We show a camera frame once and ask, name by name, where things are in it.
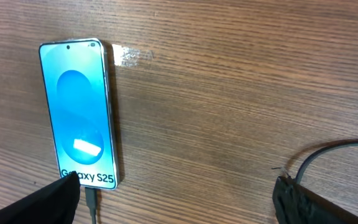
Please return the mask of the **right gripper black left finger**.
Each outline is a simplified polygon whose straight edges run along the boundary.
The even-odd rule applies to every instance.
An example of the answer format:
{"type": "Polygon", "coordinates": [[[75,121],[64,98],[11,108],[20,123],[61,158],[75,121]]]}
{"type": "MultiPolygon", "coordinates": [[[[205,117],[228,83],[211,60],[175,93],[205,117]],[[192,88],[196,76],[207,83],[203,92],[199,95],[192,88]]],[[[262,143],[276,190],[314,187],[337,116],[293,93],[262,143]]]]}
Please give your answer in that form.
{"type": "Polygon", "coordinates": [[[0,224],[72,223],[80,199],[73,172],[0,210],[0,224]]]}

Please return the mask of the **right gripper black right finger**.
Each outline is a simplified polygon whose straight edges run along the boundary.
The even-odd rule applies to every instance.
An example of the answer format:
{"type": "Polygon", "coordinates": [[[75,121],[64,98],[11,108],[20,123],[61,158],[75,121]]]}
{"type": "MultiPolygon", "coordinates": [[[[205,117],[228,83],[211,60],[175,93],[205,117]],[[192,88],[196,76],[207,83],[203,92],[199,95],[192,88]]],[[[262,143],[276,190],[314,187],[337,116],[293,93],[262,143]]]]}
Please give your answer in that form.
{"type": "Polygon", "coordinates": [[[279,176],[272,195],[279,224],[358,224],[358,216],[279,176]]]}

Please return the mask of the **smartphone with teal screen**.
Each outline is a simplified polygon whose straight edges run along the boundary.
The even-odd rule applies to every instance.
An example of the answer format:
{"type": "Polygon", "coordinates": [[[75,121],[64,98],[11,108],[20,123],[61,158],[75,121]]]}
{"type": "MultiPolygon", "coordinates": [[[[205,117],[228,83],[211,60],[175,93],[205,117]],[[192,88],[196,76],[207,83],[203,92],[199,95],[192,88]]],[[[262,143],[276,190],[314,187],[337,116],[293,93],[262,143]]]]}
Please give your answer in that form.
{"type": "Polygon", "coordinates": [[[43,43],[42,77],[61,177],[115,189],[119,172],[107,52],[96,38],[43,43]]]}

